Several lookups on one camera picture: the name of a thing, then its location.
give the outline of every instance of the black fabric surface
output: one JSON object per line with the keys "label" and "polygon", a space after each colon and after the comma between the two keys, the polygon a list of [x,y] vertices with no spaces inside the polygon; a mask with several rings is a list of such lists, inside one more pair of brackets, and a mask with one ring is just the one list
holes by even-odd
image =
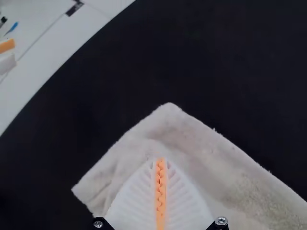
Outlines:
{"label": "black fabric surface", "polygon": [[166,102],[307,199],[307,6],[247,2],[137,0],[90,39],[0,137],[1,229],[87,229],[72,186]]}

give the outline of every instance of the terry cloth texture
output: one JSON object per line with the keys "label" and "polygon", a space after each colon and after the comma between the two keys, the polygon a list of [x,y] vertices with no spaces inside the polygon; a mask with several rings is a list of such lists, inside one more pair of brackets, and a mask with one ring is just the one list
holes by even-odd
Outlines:
{"label": "terry cloth texture", "polygon": [[152,157],[181,167],[213,216],[226,216],[231,229],[307,229],[307,203],[299,195],[171,103],[124,134],[72,191],[94,216],[104,216],[122,184]]}

